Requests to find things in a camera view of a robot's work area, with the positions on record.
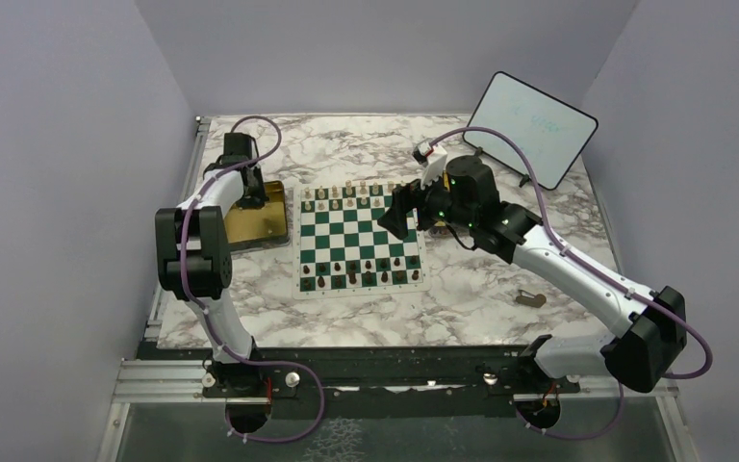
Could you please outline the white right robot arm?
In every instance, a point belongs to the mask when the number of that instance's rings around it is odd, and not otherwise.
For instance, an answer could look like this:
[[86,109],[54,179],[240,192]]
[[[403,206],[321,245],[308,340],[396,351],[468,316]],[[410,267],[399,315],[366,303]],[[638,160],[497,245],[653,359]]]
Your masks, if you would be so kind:
[[556,378],[611,376],[650,392],[687,343],[686,302],[676,289],[655,291],[629,281],[569,244],[520,204],[500,199],[492,170],[474,156],[430,163],[420,180],[397,186],[379,225],[399,239],[417,215],[425,231],[441,221],[465,227],[473,246],[551,283],[599,319],[606,332],[582,337],[541,336],[517,366],[519,383],[539,392]]

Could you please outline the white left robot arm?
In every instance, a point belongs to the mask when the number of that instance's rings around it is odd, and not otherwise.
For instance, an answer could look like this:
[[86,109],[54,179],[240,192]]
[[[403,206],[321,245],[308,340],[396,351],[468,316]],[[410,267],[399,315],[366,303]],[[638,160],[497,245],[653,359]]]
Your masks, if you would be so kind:
[[222,154],[206,167],[197,190],[155,214],[160,285],[195,313],[213,359],[232,364],[227,381],[245,396],[263,386],[264,370],[250,359],[254,340],[228,293],[233,263],[225,217],[233,208],[260,209],[268,202],[257,157],[253,137],[226,134]]

